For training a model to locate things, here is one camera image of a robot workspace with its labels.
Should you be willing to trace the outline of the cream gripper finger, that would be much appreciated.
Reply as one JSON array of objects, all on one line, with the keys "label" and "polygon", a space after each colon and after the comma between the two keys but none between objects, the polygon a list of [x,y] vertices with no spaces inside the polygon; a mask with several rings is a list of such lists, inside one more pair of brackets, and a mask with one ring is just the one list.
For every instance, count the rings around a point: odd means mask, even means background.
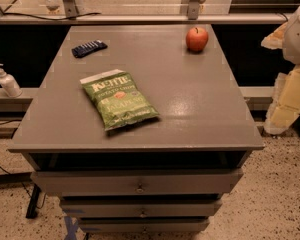
[{"label": "cream gripper finger", "polygon": [[286,26],[287,23],[283,23],[278,28],[276,28],[271,34],[264,37],[261,41],[261,46],[271,50],[281,49]]},{"label": "cream gripper finger", "polygon": [[279,73],[272,103],[266,113],[264,130],[272,135],[286,131],[300,116],[300,65],[288,74]]}]

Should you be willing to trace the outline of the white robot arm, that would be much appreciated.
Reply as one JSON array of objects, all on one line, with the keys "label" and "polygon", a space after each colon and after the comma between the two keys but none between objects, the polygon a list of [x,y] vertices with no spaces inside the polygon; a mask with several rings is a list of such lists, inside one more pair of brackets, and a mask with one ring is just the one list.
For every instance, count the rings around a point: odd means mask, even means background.
[{"label": "white robot arm", "polygon": [[294,64],[288,74],[278,74],[266,113],[264,130],[279,135],[300,116],[300,6],[287,22],[262,40],[261,46],[281,49],[283,58]]}]

